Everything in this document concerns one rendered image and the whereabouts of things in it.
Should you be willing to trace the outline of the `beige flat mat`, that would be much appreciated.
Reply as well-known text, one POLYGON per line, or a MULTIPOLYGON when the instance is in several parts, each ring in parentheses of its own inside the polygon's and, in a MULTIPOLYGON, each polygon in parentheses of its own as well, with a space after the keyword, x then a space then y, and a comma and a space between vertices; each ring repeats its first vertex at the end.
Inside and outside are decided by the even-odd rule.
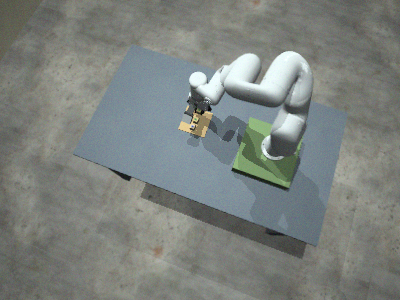
POLYGON ((179 126, 178 129, 204 138, 205 134, 207 132, 209 123, 211 121, 213 113, 205 111, 205 113, 202 114, 202 116, 200 114, 195 113, 195 112, 193 114, 194 114, 193 119, 194 119, 194 117, 198 117, 199 118, 198 124, 193 123, 193 119, 192 119, 191 123, 196 125, 195 130, 190 130, 189 127, 190 127, 191 124, 189 125, 189 124, 187 124, 185 122, 182 122, 182 121, 181 121, 180 126, 179 126))

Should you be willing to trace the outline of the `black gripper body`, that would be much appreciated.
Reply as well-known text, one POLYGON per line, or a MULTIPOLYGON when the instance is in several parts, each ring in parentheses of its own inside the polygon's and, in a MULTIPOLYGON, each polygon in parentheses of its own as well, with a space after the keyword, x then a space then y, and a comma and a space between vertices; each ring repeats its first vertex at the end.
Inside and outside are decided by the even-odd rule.
POLYGON ((204 100, 203 102, 195 102, 192 100, 190 93, 189 93, 189 97, 188 97, 188 104, 190 105, 191 102, 197 104, 197 109, 203 110, 203 111, 208 111, 208 106, 209 104, 204 100))

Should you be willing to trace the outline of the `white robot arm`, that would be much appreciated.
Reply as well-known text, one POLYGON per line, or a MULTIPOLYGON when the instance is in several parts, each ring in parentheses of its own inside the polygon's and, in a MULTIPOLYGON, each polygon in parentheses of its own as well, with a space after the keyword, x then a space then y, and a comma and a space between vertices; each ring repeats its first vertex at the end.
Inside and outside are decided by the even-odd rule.
POLYGON ((189 79, 190 96, 195 102, 205 100, 213 106, 219 103, 224 93, 241 101, 270 108, 283 104, 270 135, 261 144, 261 150, 266 158, 273 161, 295 156, 307 128, 313 90, 312 70, 301 55, 287 51, 273 61, 261 84, 257 85, 255 81, 260 71, 261 61, 258 56, 244 54, 231 65, 221 67, 209 84, 204 73, 193 73, 189 79))

